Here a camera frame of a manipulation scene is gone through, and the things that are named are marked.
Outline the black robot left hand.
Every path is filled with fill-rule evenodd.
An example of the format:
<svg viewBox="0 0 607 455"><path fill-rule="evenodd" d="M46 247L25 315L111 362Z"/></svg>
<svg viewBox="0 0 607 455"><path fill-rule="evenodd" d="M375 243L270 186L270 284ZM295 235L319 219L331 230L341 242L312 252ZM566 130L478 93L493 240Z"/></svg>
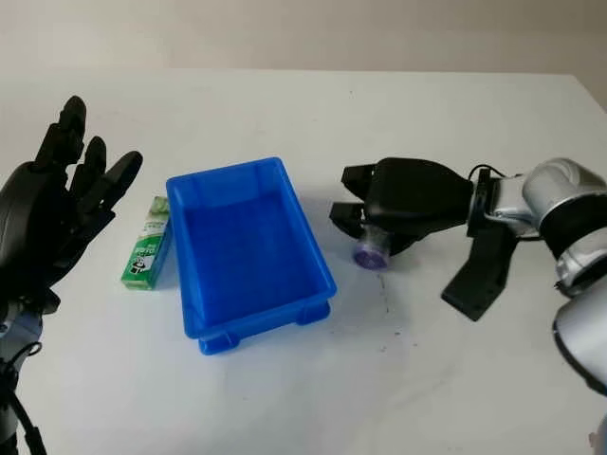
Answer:
<svg viewBox="0 0 607 455"><path fill-rule="evenodd" d="M16 307L57 310L52 286L115 218L113 207L138 175L142 154L129 152L109 166L104 141L84 141L85 121L84 101L71 97L35 158L19 165L1 190L3 316Z"/></svg>

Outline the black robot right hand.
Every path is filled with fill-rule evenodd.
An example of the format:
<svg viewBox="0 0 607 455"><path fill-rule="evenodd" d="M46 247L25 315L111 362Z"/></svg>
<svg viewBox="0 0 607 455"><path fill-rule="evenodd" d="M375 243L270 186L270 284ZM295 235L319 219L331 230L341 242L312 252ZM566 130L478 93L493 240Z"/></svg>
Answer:
<svg viewBox="0 0 607 455"><path fill-rule="evenodd" d="M437 231L465 224L473 183L434 161L388 157L347 166L341 183L358 202L335 202L329 219L342 233L390 258Z"/></svg>

